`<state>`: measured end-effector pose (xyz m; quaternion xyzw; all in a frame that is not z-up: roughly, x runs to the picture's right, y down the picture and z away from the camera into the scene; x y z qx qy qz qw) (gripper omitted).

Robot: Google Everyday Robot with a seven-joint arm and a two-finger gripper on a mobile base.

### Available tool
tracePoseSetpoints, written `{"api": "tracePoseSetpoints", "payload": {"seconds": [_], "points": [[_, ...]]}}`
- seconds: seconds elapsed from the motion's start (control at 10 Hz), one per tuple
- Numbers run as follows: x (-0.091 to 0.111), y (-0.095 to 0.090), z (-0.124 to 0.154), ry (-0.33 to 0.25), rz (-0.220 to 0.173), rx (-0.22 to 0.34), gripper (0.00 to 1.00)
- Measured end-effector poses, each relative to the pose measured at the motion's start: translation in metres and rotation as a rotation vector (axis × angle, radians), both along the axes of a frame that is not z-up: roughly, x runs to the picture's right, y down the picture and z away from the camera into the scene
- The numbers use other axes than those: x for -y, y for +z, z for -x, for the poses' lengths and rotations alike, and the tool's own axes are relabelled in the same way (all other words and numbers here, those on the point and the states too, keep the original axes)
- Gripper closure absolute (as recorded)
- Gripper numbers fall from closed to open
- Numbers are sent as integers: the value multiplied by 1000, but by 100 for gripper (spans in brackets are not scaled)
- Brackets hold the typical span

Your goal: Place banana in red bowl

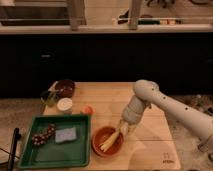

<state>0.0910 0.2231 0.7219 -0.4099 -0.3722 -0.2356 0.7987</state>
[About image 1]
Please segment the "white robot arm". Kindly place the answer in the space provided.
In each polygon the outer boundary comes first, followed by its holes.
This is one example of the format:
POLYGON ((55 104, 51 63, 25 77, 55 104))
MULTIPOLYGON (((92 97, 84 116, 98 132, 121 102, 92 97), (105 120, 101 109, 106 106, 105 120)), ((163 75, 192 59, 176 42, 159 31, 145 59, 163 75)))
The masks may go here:
POLYGON ((129 125, 138 124, 148 105, 154 104, 175 117, 201 140, 198 145, 200 151, 213 151, 213 117, 166 96, 153 81, 136 81, 133 92, 134 95, 122 111, 124 122, 129 125))

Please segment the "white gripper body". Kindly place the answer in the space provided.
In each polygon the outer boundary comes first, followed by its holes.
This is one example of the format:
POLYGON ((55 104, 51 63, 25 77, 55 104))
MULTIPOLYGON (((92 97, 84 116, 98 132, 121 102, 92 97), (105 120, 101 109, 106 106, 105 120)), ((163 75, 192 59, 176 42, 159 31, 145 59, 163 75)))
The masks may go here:
POLYGON ((147 101, 133 96, 122 111, 122 119, 129 125, 136 125, 141 121, 143 113, 148 106, 149 103, 147 101))

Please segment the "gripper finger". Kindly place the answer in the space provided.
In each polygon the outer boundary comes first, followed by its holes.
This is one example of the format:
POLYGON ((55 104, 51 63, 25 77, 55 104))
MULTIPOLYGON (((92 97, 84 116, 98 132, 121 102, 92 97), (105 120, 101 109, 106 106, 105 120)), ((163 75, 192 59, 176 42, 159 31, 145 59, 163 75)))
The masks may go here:
POLYGON ((127 122, 121 122, 119 125, 120 132, 126 136, 129 132, 129 124, 127 122))

